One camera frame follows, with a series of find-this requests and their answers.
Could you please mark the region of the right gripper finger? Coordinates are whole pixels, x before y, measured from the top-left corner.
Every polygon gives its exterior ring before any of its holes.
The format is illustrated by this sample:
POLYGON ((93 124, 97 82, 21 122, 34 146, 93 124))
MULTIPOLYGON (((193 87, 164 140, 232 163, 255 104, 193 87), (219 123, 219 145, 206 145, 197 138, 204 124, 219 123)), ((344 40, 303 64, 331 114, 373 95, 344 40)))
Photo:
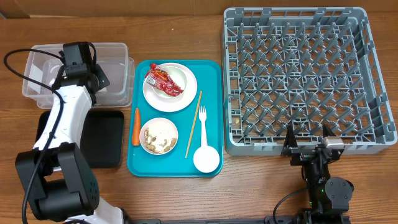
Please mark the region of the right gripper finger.
POLYGON ((287 126, 287 132, 284 142, 284 147, 298 147, 297 141, 295 138, 294 130, 291 124, 287 126))
POLYGON ((335 133, 330 129, 327 124, 323 124, 323 137, 335 136, 335 133))

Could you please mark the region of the red snack wrapper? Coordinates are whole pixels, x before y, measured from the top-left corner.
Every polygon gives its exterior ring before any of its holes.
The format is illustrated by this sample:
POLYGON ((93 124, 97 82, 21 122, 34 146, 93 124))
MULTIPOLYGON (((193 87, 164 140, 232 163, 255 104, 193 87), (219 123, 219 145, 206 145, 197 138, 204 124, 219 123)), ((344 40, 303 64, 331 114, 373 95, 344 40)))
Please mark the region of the red snack wrapper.
POLYGON ((171 76, 155 63, 150 64, 150 69, 147 71, 144 81, 172 97, 183 93, 183 90, 172 80, 171 76))

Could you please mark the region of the white bowl with food scraps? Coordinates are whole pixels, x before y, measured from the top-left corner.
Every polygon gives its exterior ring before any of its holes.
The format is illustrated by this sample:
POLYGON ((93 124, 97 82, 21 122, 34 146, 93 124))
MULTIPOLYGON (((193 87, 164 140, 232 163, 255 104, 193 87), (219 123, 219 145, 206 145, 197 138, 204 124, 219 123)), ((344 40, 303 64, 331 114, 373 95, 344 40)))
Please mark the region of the white bowl with food scraps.
POLYGON ((153 118, 142 126, 139 142, 149 154, 155 156, 167 154, 177 145, 177 127, 167 118, 153 118))

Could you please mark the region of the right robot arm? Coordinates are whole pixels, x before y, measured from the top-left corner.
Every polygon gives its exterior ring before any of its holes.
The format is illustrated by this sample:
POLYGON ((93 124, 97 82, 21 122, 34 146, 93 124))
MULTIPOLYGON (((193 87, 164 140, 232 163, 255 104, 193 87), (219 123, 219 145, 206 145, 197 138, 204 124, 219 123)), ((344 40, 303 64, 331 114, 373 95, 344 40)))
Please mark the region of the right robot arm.
POLYGON ((340 159, 345 150, 343 140, 327 126, 323 125, 323 139, 312 149, 300 148, 297 144, 292 125, 287 126, 284 156, 290 156, 291 166, 300 166, 304 188, 286 195, 274 207, 272 219, 277 223, 276 211, 282 202, 307 191, 310 208, 301 209, 289 218, 289 223, 349 223, 344 213, 349 210, 349 201, 354 185, 341 177, 332 177, 328 165, 340 159))

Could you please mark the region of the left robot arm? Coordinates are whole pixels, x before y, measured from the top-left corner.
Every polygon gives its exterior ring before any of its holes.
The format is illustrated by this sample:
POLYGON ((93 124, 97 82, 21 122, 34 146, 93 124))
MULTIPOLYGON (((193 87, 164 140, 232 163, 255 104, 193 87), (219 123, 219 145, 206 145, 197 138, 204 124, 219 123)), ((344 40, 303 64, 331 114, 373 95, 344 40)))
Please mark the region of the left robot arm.
POLYGON ((96 177, 80 150, 85 118, 96 93, 110 82, 91 42, 64 44, 56 56, 62 63, 50 90, 53 105, 33 149, 15 161, 24 188, 22 222, 27 209, 38 220, 63 223, 130 223, 128 214, 100 197, 96 177))

